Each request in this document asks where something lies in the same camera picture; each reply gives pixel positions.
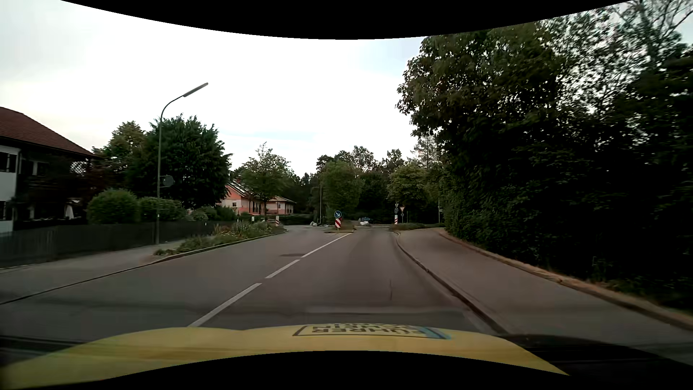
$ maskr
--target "sidewalk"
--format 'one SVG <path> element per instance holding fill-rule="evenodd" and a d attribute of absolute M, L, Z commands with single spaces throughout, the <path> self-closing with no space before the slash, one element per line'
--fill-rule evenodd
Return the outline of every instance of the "sidewalk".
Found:
<path fill-rule="evenodd" d="M 406 230 L 397 240 L 508 333 L 602 341 L 693 365 L 693 332 L 509 266 L 438 230 Z"/>
<path fill-rule="evenodd" d="M 0 270 L 0 304 L 57 287 L 97 278 L 149 264 L 158 248 L 175 248 L 183 240 L 160 245 L 141 246 L 124 251 L 104 252 Z"/>

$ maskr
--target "house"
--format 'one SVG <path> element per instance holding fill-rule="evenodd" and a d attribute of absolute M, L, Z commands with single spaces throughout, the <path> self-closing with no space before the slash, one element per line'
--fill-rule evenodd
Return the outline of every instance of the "house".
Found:
<path fill-rule="evenodd" d="M 21 112 L 0 107 L 0 232 L 16 221 L 73 216 L 77 179 L 94 154 Z"/>
<path fill-rule="evenodd" d="M 240 177 L 226 186 L 227 195 L 221 205 L 231 207 L 236 214 L 247 212 L 251 215 L 264 215 L 264 202 L 256 199 L 252 192 L 240 183 Z M 267 201 L 266 214 L 293 214 L 296 203 L 281 196 L 275 196 Z"/>

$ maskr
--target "road sign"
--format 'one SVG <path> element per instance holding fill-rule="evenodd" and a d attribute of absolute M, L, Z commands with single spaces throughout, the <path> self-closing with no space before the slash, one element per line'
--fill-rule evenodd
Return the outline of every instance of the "road sign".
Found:
<path fill-rule="evenodd" d="M 161 185 L 164 187 L 170 187 L 175 184 L 175 180 L 173 180 L 173 176 L 171 175 L 162 176 L 162 178 L 164 179 L 162 180 L 163 183 Z"/>

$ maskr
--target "roof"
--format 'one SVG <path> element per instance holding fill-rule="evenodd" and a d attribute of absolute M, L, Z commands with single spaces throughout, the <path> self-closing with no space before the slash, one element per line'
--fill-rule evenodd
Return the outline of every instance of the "roof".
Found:
<path fill-rule="evenodd" d="M 275 196 L 274 198 L 270 199 L 269 202 L 289 202 L 289 203 L 296 203 L 290 199 L 284 198 L 282 196 Z"/>
<path fill-rule="evenodd" d="M 0 107 L 0 137 L 93 157 L 94 154 L 21 112 Z"/>
<path fill-rule="evenodd" d="M 236 190 L 236 192 L 238 192 L 238 194 L 240 194 L 241 196 L 244 196 L 246 198 L 250 196 L 250 190 L 236 183 L 235 181 L 229 182 L 228 186 Z"/>
<path fill-rule="evenodd" d="M 227 183 L 227 185 L 231 188 L 233 188 L 236 192 L 238 192 L 239 195 L 249 198 L 252 196 L 252 192 L 246 188 L 246 186 L 237 183 L 236 181 L 230 181 Z M 268 200 L 268 202 L 289 202 L 289 203 L 296 203 L 290 199 L 284 198 L 282 196 L 275 196 L 274 198 Z"/>

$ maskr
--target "street lamp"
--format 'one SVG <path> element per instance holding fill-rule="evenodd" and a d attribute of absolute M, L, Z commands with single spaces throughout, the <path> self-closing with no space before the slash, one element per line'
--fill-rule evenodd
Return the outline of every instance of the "street lamp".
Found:
<path fill-rule="evenodd" d="M 169 101 L 168 104 L 173 103 L 174 101 L 182 98 L 182 97 L 188 97 L 195 92 L 201 90 L 202 88 L 206 87 L 209 83 L 202 84 L 201 86 L 194 88 L 192 90 L 189 90 L 188 92 L 184 93 L 183 95 L 173 99 L 172 101 Z M 161 110 L 161 115 L 159 116 L 159 125 L 157 127 L 157 131 L 159 132 L 159 159 L 157 161 L 157 238 L 156 238 L 156 244 L 159 245 L 159 211 L 161 209 L 161 121 L 164 120 L 164 110 L 166 107 L 168 107 L 168 104 L 164 106 L 164 109 Z"/>

